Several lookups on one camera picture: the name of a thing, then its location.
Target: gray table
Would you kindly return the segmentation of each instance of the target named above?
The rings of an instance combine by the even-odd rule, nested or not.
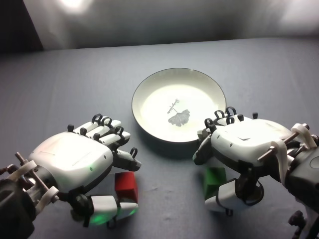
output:
[[[109,231],[82,228],[70,206],[49,205],[35,220],[32,239],[268,239],[291,238],[287,220],[304,210],[280,183],[261,179],[265,198],[232,218],[204,207],[196,145],[158,142],[134,121],[131,98],[150,74],[166,68],[201,71],[222,87],[229,106],[290,128],[308,123],[319,133],[319,40],[249,39],[119,48],[49,51],[0,58],[1,165],[16,163],[43,140],[80,125],[95,113],[123,122],[143,166],[136,173],[140,210]],[[227,176],[237,176],[228,170]],[[94,192],[112,189],[103,181]]]

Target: green block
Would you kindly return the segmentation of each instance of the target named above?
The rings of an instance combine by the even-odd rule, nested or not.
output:
[[[226,183],[225,168],[207,168],[204,178],[204,196],[205,200],[214,196],[218,187]]]

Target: white bowl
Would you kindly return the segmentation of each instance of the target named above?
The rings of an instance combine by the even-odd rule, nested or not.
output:
[[[132,111],[149,134],[169,142],[191,142],[205,128],[206,118],[226,109],[222,89],[209,76],[172,68],[147,77],[135,90]]]

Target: red cube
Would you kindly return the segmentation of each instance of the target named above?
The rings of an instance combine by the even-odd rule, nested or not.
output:
[[[120,201],[128,198],[138,203],[138,186],[133,172],[115,174],[115,192]]]

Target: ginkgo leaf print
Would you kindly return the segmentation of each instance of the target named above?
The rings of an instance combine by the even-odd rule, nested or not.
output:
[[[188,123],[189,120],[189,110],[184,110],[182,113],[176,113],[173,117],[168,119],[168,122],[172,125],[181,127],[182,125]]]

